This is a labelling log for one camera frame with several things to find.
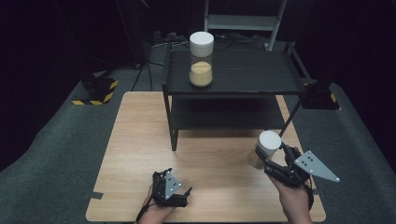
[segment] yellow black warning tape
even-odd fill
[[[332,93],[330,96],[332,97],[332,102],[335,103],[337,101],[337,99],[335,98],[335,95]]]
[[[73,105],[105,105],[110,101],[111,97],[113,97],[114,90],[116,89],[118,83],[119,82],[117,80],[111,83],[110,87],[108,88],[108,93],[103,101],[73,99],[72,104]]]

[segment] white lid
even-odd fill
[[[265,131],[260,134],[258,144],[260,148],[267,153],[267,155],[272,155],[278,148],[280,148],[282,140],[277,133]]]
[[[196,32],[190,36],[191,54],[197,57],[206,57],[213,52],[215,38],[208,32]]]

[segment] glass jar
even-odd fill
[[[205,87],[212,82],[213,43],[213,35],[207,32],[196,32],[190,36],[190,83],[196,87]]]

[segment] white shelf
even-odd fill
[[[208,15],[208,29],[273,31],[276,17]]]

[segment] gray floor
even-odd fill
[[[225,50],[262,50],[262,45],[235,44]],[[163,63],[164,51],[152,49],[150,60]],[[149,67],[153,90],[161,91],[163,68]],[[112,73],[119,85],[107,105],[71,105],[65,99],[30,149],[0,173],[0,223],[89,223],[89,192],[122,95],[131,90],[137,73]],[[145,66],[134,91],[149,90]],[[396,177],[344,92],[336,85],[331,90],[341,110],[300,109],[293,121],[303,148],[314,151],[341,178],[338,184],[315,178],[327,213],[324,223],[396,223]],[[77,86],[70,97],[79,91]],[[296,100],[286,97],[288,106]]]

